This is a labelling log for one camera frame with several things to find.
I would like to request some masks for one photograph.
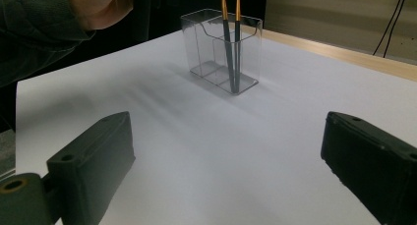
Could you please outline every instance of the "dark background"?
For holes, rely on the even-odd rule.
[[[241,0],[241,13],[243,16],[264,21],[266,2],[267,0]],[[138,14],[134,11],[115,26],[98,30],[90,41],[83,42],[73,53],[34,75],[59,70],[180,30],[180,17],[183,15],[202,9],[221,10],[220,0],[152,0],[152,4],[149,13],[146,13],[149,14],[147,25],[144,26],[142,23],[141,12]],[[235,13],[235,7],[236,0],[227,0],[229,13]],[[149,28],[147,39],[143,39],[142,34],[138,35],[138,30],[143,27]],[[16,86],[0,89],[0,94],[1,101],[7,103],[7,109],[1,111],[0,117],[9,122],[7,124],[0,118],[0,133],[2,133],[15,128]]]

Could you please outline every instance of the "pencil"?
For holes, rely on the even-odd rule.
[[[230,79],[230,91],[232,93],[236,93],[235,82],[234,82],[234,71],[233,71],[232,45],[230,43],[230,30],[229,30],[229,20],[227,17],[226,0],[221,0],[221,11],[222,11],[222,16],[223,16],[224,45],[226,48],[227,68],[229,71],[229,79]]]
[[[240,0],[236,0],[236,21],[235,21],[235,88],[239,92],[240,85]]]

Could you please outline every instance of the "dark sleeve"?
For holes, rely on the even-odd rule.
[[[0,0],[0,87],[69,54],[83,31],[68,0]]]

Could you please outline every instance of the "acrylic organizer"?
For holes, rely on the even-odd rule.
[[[241,16],[235,41],[235,15],[228,14],[230,41],[220,11],[205,9],[181,17],[190,71],[231,94],[259,82],[262,20]]]

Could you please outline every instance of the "human hand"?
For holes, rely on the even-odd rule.
[[[133,0],[69,0],[84,30],[103,29],[121,21],[133,9]]]

